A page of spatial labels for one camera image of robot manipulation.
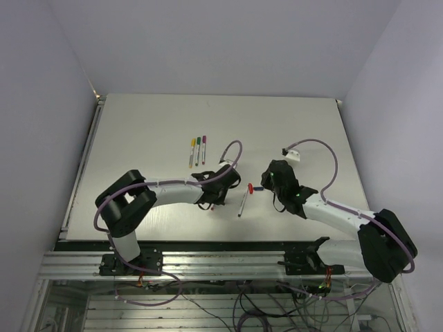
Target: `white board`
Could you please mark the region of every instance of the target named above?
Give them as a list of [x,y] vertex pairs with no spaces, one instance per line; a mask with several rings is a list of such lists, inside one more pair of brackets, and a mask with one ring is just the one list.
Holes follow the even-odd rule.
[[[192,138],[207,135],[206,165],[188,168]],[[367,203],[336,101],[323,98],[237,97],[216,95],[107,96],[87,166],[69,219],[68,240],[106,239],[93,228],[96,197],[130,169],[146,178],[184,178],[218,169],[226,145],[238,139],[244,151],[238,165],[242,184],[230,190],[225,206],[201,211],[196,205],[156,207],[137,229],[140,240],[310,241],[321,236],[350,239],[317,221],[278,213],[272,193],[255,192],[237,217],[247,183],[261,174],[281,149],[304,138],[329,143],[338,156],[338,178],[327,196],[367,209]],[[234,158],[237,147],[228,157]],[[332,156],[324,146],[299,146],[300,184],[321,189],[332,177]]]

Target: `marker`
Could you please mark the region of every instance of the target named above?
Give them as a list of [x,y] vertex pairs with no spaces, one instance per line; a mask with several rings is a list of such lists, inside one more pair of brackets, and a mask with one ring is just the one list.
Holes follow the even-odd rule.
[[206,135],[203,136],[203,146],[201,147],[201,164],[206,162]]
[[194,161],[194,147],[195,147],[195,138],[191,141],[191,154],[189,155],[189,168],[192,168],[192,162]]
[[197,157],[195,158],[195,166],[199,165],[199,157],[200,157],[200,137],[197,137]]
[[243,195],[242,204],[240,205],[240,211],[238,212],[238,215],[237,215],[239,218],[242,216],[244,204],[246,203],[246,199],[248,198],[248,194],[249,194],[249,187],[246,188],[246,192]]

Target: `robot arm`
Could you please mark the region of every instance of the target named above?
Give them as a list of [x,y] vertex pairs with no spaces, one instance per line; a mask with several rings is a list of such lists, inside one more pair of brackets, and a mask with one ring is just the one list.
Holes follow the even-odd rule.
[[[393,212],[360,211],[333,201],[326,203],[317,190],[299,185],[293,168],[285,160],[271,161],[262,175],[262,186],[271,190],[289,213],[323,222],[357,240],[333,241],[329,237],[320,238],[314,242],[307,255],[313,268],[336,264],[355,266],[366,268],[382,282],[391,282],[408,265],[406,253],[399,245],[369,220],[361,218],[361,215],[382,223],[400,239],[413,257],[417,256],[414,243]],[[358,211],[358,215],[346,210]]]
[[[187,179],[186,182],[195,180],[202,182],[214,178],[224,173],[230,164],[222,162],[220,166],[217,172],[191,174],[192,178]],[[118,190],[129,185],[143,183],[145,180],[138,170],[128,171],[96,199],[96,206],[99,207],[107,197]],[[125,261],[131,262],[140,259],[141,255],[135,230],[152,208],[174,203],[224,205],[228,189],[236,187],[240,181],[240,175],[232,168],[219,180],[203,185],[177,184],[174,183],[176,181],[171,180],[171,184],[167,185],[138,187],[128,191],[127,195],[121,194],[111,200],[102,210],[101,216],[117,252]]]

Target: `purple cable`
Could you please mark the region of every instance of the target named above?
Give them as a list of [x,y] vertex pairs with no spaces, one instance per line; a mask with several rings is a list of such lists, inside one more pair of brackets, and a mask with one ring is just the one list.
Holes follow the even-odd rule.
[[125,303],[135,304],[137,306],[162,306],[164,304],[168,304],[168,303],[174,301],[178,296],[180,296],[181,292],[183,291],[183,287],[182,287],[182,284],[181,284],[181,280],[176,275],[173,275],[172,273],[168,273],[168,272],[164,272],[164,271],[151,270],[149,268],[141,268],[140,266],[135,266],[134,264],[129,263],[123,257],[121,257],[121,255],[116,250],[116,246],[114,244],[114,241],[112,240],[112,236],[109,233],[108,229],[101,228],[98,225],[98,217],[100,216],[100,213],[103,211],[105,206],[107,204],[109,204],[109,202],[112,201],[117,196],[120,196],[121,194],[124,194],[124,193],[128,192],[129,190],[132,190],[132,189],[135,189],[135,188],[147,187],[147,186],[150,186],[150,185],[155,185],[155,186],[158,186],[158,185],[173,185],[173,184],[177,184],[177,183],[183,183],[185,185],[205,185],[206,183],[211,183],[211,182],[217,181],[217,180],[221,179],[223,176],[227,175],[227,173],[229,173],[236,166],[236,164],[238,163],[238,160],[240,159],[240,156],[242,155],[242,152],[243,152],[243,144],[242,144],[242,142],[240,142],[239,140],[233,140],[225,148],[225,150],[221,154],[220,159],[221,160],[224,159],[224,156],[228,152],[229,148],[232,145],[234,145],[235,143],[237,143],[239,145],[239,151],[238,151],[237,157],[233,161],[232,165],[230,165],[229,168],[225,172],[223,172],[222,174],[220,174],[220,175],[218,175],[218,176],[216,176],[214,178],[211,178],[211,179],[205,180],[205,181],[200,181],[200,182],[198,182],[198,181],[197,182],[196,181],[185,182],[184,180],[168,180],[168,181],[160,181],[158,183],[157,182],[144,182],[144,183],[137,183],[135,185],[128,185],[127,187],[124,187],[124,188],[118,190],[117,192],[113,193],[111,196],[106,198],[105,201],[102,204],[100,204],[100,206],[97,209],[96,215],[94,216],[94,221],[93,221],[94,228],[96,230],[98,230],[99,232],[107,233],[108,240],[109,240],[109,242],[111,244],[111,247],[114,249],[114,252],[115,252],[116,256],[119,258],[119,260],[122,263],[124,263],[126,266],[129,266],[130,268],[132,268],[134,270],[138,270],[138,271],[141,271],[141,272],[146,272],[146,273],[149,273],[149,274],[155,274],[155,275],[167,275],[167,276],[169,276],[169,277],[171,277],[173,279],[176,279],[178,281],[178,283],[179,283],[179,291],[177,292],[177,294],[174,297],[172,297],[172,298],[170,298],[170,299],[168,299],[166,301],[163,301],[163,302],[154,303],[154,304],[146,304],[146,303],[140,303],[140,302],[136,302],[136,301],[127,300],[127,299],[122,298],[118,294],[117,287],[115,288],[116,299],[119,299],[120,301],[124,301]]
[[369,287],[367,289],[361,291],[360,293],[345,295],[345,296],[341,296],[341,297],[329,297],[329,296],[322,297],[322,296],[318,296],[315,294],[311,294],[311,293],[305,291],[304,289],[287,285],[284,282],[277,281],[277,284],[280,285],[281,287],[285,287],[285,288],[291,289],[293,291],[296,291],[296,292],[299,292],[302,294],[306,294],[309,297],[313,297],[314,299],[322,299],[324,301],[345,301],[347,299],[355,299],[357,297],[362,297],[362,296],[368,295],[368,293],[370,293],[375,287],[377,287],[377,285],[379,285],[379,282],[376,279],[373,279],[372,283],[369,285]]
[[414,257],[411,255],[410,251],[407,249],[407,247],[403,244],[403,242],[400,241],[400,239],[397,237],[397,235],[395,235],[393,232],[391,232],[385,225],[383,225],[382,223],[380,223],[379,221],[375,220],[374,218],[367,216],[366,214],[359,214],[357,211],[350,209],[348,207],[330,202],[326,199],[325,197],[325,191],[330,188],[332,186],[332,184],[334,183],[334,181],[337,178],[337,174],[338,174],[338,159],[337,159],[337,155],[335,154],[334,150],[325,142],[323,142],[322,140],[318,140],[316,138],[307,138],[305,140],[300,140],[298,142],[295,142],[294,144],[289,145],[285,150],[289,151],[290,149],[292,149],[293,147],[296,147],[297,145],[304,143],[304,142],[317,142],[320,143],[322,145],[324,145],[332,154],[332,156],[334,157],[334,166],[335,166],[335,170],[334,170],[334,175],[331,179],[331,181],[320,191],[320,196],[322,198],[322,200],[330,205],[333,206],[334,208],[340,209],[342,211],[346,211],[349,212],[353,215],[358,216],[359,218],[364,218],[372,223],[374,223],[377,227],[381,228],[387,235],[389,235],[398,245],[399,247],[404,251],[404,253],[406,254],[408,260],[409,260],[409,264],[410,264],[410,268],[408,270],[403,270],[402,273],[412,273],[415,270],[415,262],[414,262]]

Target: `purple wire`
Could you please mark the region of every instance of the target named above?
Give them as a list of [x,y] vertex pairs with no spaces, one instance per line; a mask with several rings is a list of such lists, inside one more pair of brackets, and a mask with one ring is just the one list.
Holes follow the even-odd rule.
[[188,181],[185,182],[184,180],[166,180],[166,181],[159,181],[159,182],[143,182],[143,183],[136,183],[134,185],[128,185],[127,187],[124,187],[120,190],[118,190],[117,192],[114,192],[111,196],[109,196],[107,199],[105,199],[105,201],[100,204],[100,206],[97,209],[96,215],[94,216],[94,228],[100,232],[106,232],[109,233],[109,231],[106,228],[101,228],[98,225],[98,217],[100,216],[100,213],[103,211],[103,209],[105,208],[106,205],[109,204],[110,201],[112,201],[114,198],[116,198],[117,196],[120,196],[121,194],[125,194],[126,192],[135,189],[135,188],[140,188],[140,187],[148,187],[148,186],[159,186],[159,185],[176,185],[176,184],[185,184],[185,185],[205,185],[207,183],[211,183],[214,181],[217,181],[219,179],[221,179],[222,177],[224,177],[225,175],[227,175],[227,173],[229,173],[238,163],[238,160],[240,159],[240,156],[242,155],[243,152],[243,144],[242,142],[240,142],[239,140],[233,140],[231,143],[229,143],[229,145],[225,148],[225,150],[223,151],[223,153],[221,154],[220,160],[222,160],[224,158],[224,156],[226,155],[226,153],[228,152],[229,148],[233,145],[237,143],[239,145],[239,151],[238,151],[238,155],[235,158],[235,160],[233,161],[233,163],[229,166],[229,168],[223,172],[222,174],[214,177],[214,178],[210,178],[209,180],[205,180],[205,181]]
[[409,264],[410,264],[410,268],[408,270],[403,270],[402,273],[412,273],[415,270],[415,262],[414,262],[414,257],[411,255],[410,251],[407,249],[407,247],[403,244],[403,242],[401,242],[401,240],[397,237],[397,235],[395,235],[393,232],[391,232],[385,225],[383,225],[382,223],[380,223],[379,221],[375,220],[374,218],[366,215],[366,214],[360,214],[358,211],[350,209],[348,207],[339,205],[337,203],[333,203],[330,202],[326,199],[325,197],[325,191],[330,188],[332,186],[332,184],[334,183],[334,181],[337,178],[337,174],[338,174],[338,159],[337,159],[337,155],[334,152],[334,150],[325,142],[323,142],[322,140],[318,140],[316,138],[307,138],[305,140],[300,140],[298,142],[295,142],[294,144],[289,145],[286,150],[290,150],[293,147],[296,147],[297,145],[304,143],[304,142],[317,142],[320,143],[322,145],[324,145],[332,154],[332,156],[334,157],[334,175],[331,179],[331,181],[320,191],[320,196],[322,198],[322,200],[330,205],[333,206],[334,208],[340,209],[342,211],[346,211],[349,212],[353,215],[358,216],[359,218],[364,218],[372,223],[374,223],[377,227],[381,228],[387,235],[389,235],[398,245],[399,247],[404,251],[404,253],[406,254],[408,260],[409,260]]
[[360,293],[355,293],[355,294],[349,294],[349,295],[345,295],[345,296],[341,296],[341,297],[321,297],[315,294],[311,294],[307,291],[305,291],[304,289],[301,288],[296,288],[290,285],[285,284],[284,282],[280,282],[277,281],[277,284],[279,284],[281,287],[285,287],[288,289],[291,289],[293,291],[302,293],[302,294],[306,294],[310,297],[313,297],[314,299],[322,299],[323,301],[345,301],[347,299],[355,299],[357,297],[362,297],[365,295],[368,295],[375,287],[377,287],[377,285],[379,285],[379,282],[374,278],[372,280],[372,283],[369,285],[369,287],[363,291],[361,291]]
[[239,151],[238,151],[237,157],[235,158],[233,163],[229,166],[229,168],[225,172],[221,173],[220,175],[218,175],[218,176],[216,176],[214,178],[210,178],[209,180],[204,180],[204,181],[200,181],[200,182],[199,181],[188,181],[188,182],[185,182],[184,180],[178,180],[177,179],[177,180],[160,181],[158,183],[157,182],[136,183],[134,185],[128,185],[127,187],[124,187],[124,188],[118,190],[117,192],[114,192],[111,196],[106,198],[105,201],[102,204],[100,204],[100,206],[97,209],[96,215],[94,216],[94,221],[93,221],[94,228],[96,230],[98,230],[99,232],[105,232],[107,234],[108,240],[109,240],[109,242],[111,244],[111,247],[113,248],[113,250],[114,250],[116,256],[119,258],[119,260],[122,263],[124,263],[126,266],[129,266],[130,268],[132,268],[134,270],[138,270],[138,271],[141,271],[141,272],[146,272],[146,273],[149,273],[149,274],[155,274],[155,275],[167,275],[168,277],[176,279],[178,281],[178,283],[179,283],[179,291],[177,292],[177,294],[174,297],[172,297],[172,298],[170,298],[170,299],[168,299],[166,301],[163,301],[163,302],[154,303],[154,304],[146,304],[146,303],[140,303],[140,302],[136,302],[136,301],[127,300],[127,299],[122,298],[118,294],[117,287],[115,288],[116,299],[119,299],[120,301],[124,301],[125,303],[135,304],[137,306],[162,306],[164,304],[168,304],[168,303],[174,301],[178,296],[180,296],[181,292],[183,291],[183,287],[182,287],[182,284],[181,284],[181,280],[176,275],[173,275],[172,273],[168,273],[168,272],[164,272],[164,271],[151,270],[149,268],[141,268],[140,266],[135,266],[134,264],[131,264],[128,261],[126,261],[117,252],[116,246],[114,244],[114,241],[112,240],[112,236],[111,236],[110,232],[108,231],[108,229],[101,228],[98,225],[98,217],[100,216],[100,213],[103,211],[105,206],[107,204],[109,204],[109,202],[112,201],[117,196],[120,196],[121,194],[124,194],[124,193],[126,193],[126,192],[128,192],[128,191],[130,191],[132,189],[135,189],[135,188],[147,187],[147,186],[150,186],[150,185],[152,185],[152,186],[154,186],[154,185],[155,186],[158,186],[158,185],[174,185],[174,184],[179,184],[179,183],[183,183],[185,185],[197,185],[197,186],[199,186],[199,185],[205,185],[206,183],[211,183],[211,182],[217,181],[217,180],[221,179],[223,176],[227,175],[227,173],[229,173],[236,166],[236,164],[238,163],[238,160],[240,159],[240,156],[242,155],[242,152],[243,152],[243,144],[242,144],[242,142],[240,142],[239,140],[233,140],[231,143],[229,143],[229,145],[225,148],[225,150],[221,154],[220,160],[224,159],[224,157],[225,157],[226,153],[228,152],[229,148],[232,145],[234,145],[235,143],[237,143],[239,145]]

